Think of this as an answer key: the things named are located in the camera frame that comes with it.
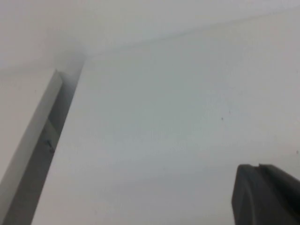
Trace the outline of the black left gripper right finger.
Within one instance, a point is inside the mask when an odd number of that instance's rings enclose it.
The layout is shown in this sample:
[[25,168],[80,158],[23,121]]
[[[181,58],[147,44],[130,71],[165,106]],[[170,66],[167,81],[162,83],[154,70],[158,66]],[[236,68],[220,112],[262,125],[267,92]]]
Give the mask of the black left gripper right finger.
[[299,223],[300,180],[274,165],[260,164],[258,168],[283,209]]

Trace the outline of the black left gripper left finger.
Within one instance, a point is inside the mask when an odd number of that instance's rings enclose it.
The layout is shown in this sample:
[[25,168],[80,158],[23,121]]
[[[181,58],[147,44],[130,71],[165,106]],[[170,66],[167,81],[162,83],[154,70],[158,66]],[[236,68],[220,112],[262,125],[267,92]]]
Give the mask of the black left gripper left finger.
[[232,193],[236,225],[278,225],[281,207],[274,192],[258,169],[239,165]]

